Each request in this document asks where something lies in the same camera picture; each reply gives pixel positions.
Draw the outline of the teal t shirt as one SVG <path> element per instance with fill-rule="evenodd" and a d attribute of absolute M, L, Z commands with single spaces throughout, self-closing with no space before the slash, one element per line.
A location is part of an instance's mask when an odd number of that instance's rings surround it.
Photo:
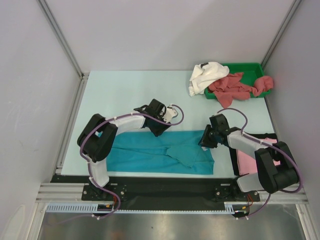
<path fill-rule="evenodd" d="M 203 131 L 125 132 L 116 136 L 106 158 L 109 172 L 212 175 L 210 150 L 198 145 Z"/>

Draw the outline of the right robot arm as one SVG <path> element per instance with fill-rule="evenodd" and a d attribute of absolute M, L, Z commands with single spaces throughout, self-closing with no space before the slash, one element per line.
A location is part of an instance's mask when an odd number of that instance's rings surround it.
<path fill-rule="evenodd" d="M 238 127 L 230 127 L 223 114 L 213 115 L 209 121 L 210 124 L 206 125 L 199 146 L 214 149 L 223 145 L 231 150 L 240 151 L 255 161 L 257 172 L 238 177 L 236 185 L 230 188 L 230 194 L 235 200 L 242 201 L 249 192 L 255 190 L 264 190 L 269 194 L 287 192 L 285 189 L 294 184 L 299 184 L 297 189 L 288 192 L 300 191 L 302 177 L 285 142 L 269 143 L 247 134 Z"/>

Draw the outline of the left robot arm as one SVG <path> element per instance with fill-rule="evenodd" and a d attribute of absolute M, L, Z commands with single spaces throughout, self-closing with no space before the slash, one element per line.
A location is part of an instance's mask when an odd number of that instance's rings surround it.
<path fill-rule="evenodd" d="M 116 136 L 148 128 L 155 137 L 170 126 L 166 119 L 167 107 L 156 99 L 132 112 L 106 119 L 94 114 L 77 139 L 80 155 L 87 161 L 89 180 L 94 184 L 93 194 L 100 200 L 110 196 L 111 188 L 107 171 L 107 156 L 112 150 Z"/>

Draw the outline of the black tray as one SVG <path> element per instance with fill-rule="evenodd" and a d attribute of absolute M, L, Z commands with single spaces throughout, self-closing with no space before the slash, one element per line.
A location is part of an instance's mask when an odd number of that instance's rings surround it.
<path fill-rule="evenodd" d="M 260 139 L 260 140 L 266 140 L 270 143 L 277 143 L 278 142 L 278 137 L 275 133 L 264 133 L 264 134 L 250 133 L 249 135 L 251 135 L 252 137 L 255 137 L 257 139 Z M 240 176 L 238 164 L 237 164 L 237 150 L 230 148 L 229 153 L 230 153 L 230 159 L 231 159 L 231 163 L 232 163 L 233 173 L 236 176 Z"/>

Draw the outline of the folded pink t shirt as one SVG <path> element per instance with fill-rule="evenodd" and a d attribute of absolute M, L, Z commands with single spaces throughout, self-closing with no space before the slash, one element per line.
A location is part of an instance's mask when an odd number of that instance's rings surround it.
<path fill-rule="evenodd" d="M 237 150 L 237 166 L 239 175 L 255 174 L 258 172 L 256 161 L 244 152 Z"/>

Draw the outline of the red t shirt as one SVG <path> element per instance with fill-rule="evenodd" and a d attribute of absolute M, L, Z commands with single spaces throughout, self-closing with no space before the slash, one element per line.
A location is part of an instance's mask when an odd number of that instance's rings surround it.
<path fill-rule="evenodd" d="M 274 81 L 270 76 L 259 77 L 253 86 L 250 86 L 241 82 L 243 75 L 243 72 L 229 73 L 208 86 L 208 91 L 215 95 L 224 109 L 230 107 L 233 100 L 245 101 L 251 97 L 257 98 L 274 87 Z"/>

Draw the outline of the white t shirt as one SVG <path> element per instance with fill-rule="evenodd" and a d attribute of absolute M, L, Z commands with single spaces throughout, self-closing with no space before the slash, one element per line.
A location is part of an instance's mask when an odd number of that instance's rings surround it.
<path fill-rule="evenodd" d="M 226 77 L 229 73 L 228 66 L 214 61 L 195 65 L 189 79 L 189 96 L 203 95 L 209 85 Z"/>

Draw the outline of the green plastic bin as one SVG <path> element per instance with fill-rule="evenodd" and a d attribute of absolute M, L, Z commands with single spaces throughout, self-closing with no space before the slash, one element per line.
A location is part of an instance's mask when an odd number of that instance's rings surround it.
<path fill-rule="evenodd" d="M 223 66 L 229 68 L 230 74 L 243 73 L 240 80 L 241 83 L 254 86 L 256 79 L 263 77 L 264 71 L 262 66 L 258 62 L 240 62 L 240 63 L 220 63 Z M 255 97 L 252 93 L 250 94 L 251 98 L 264 98 L 266 95 L 271 93 L 271 89 L 265 92 L 262 92 L 259 96 Z M 204 91 L 204 96 L 208 100 L 216 100 L 216 96 L 208 88 Z"/>

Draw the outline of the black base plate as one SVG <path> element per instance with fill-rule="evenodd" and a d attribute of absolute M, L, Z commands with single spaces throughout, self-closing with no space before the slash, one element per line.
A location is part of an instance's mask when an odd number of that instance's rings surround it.
<path fill-rule="evenodd" d="M 55 175 L 52 183 L 81 183 L 85 185 L 81 200 L 107 204 L 128 203 L 152 205 L 200 205 L 213 203 L 243 202 L 251 205 L 260 202 L 256 190 L 242 192 L 232 178 L 176 178 L 176 177 L 119 177 L 112 176 L 110 182 L 99 189 L 90 183 L 87 176 Z"/>

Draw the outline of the left aluminium corner post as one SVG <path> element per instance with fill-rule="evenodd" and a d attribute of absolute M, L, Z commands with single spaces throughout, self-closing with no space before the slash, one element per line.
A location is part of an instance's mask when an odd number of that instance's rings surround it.
<path fill-rule="evenodd" d="M 80 68 L 80 65 L 56 19 L 54 13 L 52 12 L 48 2 L 46 0 L 36 0 L 37 4 L 39 5 L 41 11 L 43 12 L 46 20 L 48 21 L 49 26 L 51 27 L 55 37 L 57 38 L 62 50 L 64 51 L 67 59 L 69 60 L 72 68 L 78 75 L 80 79 L 83 78 L 84 73 Z"/>

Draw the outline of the aluminium corner post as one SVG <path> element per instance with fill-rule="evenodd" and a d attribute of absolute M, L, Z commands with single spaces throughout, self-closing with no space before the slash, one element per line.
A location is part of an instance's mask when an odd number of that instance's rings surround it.
<path fill-rule="evenodd" d="M 284 36 L 286 30 L 288 29 L 291 21 L 293 20 L 293 18 L 295 17 L 296 13 L 298 12 L 300 6 L 302 5 L 304 1 L 303 0 L 293 0 L 292 4 L 289 7 L 288 12 L 286 13 L 283 21 L 281 22 L 274 38 L 271 41 L 271 44 L 269 46 L 269 48 L 267 49 L 260 65 L 262 67 L 263 70 L 266 69 L 269 60 L 271 59 L 273 53 L 275 52 L 278 44 L 280 43 L 282 37 Z"/>
<path fill-rule="evenodd" d="M 48 2 L 46 0 L 36 0 L 37 4 L 39 5 L 41 11 L 43 12 L 46 20 L 48 21 L 49 26 L 51 27 L 55 37 L 57 38 L 62 50 L 64 51 L 67 59 L 69 60 L 72 68 L 78 75 L 80 79 L 83 78 L 84 73 L 80 68 L 80 65 L 56 19 L 54 13 L 52 12 Z"/>

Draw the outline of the right aluminium corner post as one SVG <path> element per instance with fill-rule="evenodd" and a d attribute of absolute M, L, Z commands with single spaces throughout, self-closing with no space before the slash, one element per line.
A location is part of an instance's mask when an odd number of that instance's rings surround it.
<path fill-rule="evenodd" d="M 303 0 L 293 0 L 292 4 L 289 7 L 288 12 L 286 13 L 283 21 L 281 22 L 274 38 L 271 41 L 271 44 L 269 46 L 269 48 L 267 49 L 260 65 L 262 67 L 263 70 L 266 69 L 269 60 L 271 59 L 273 53 L 275 52 L 278 44 L 280 43 L 282 37 L 284 36 L 286 30 L 288 29 L 291 21 L 293 20 L 293 18 L 295 17 L 296 13 L 298 12 L 300 6 L 302 5 L 304 1 Z"/>

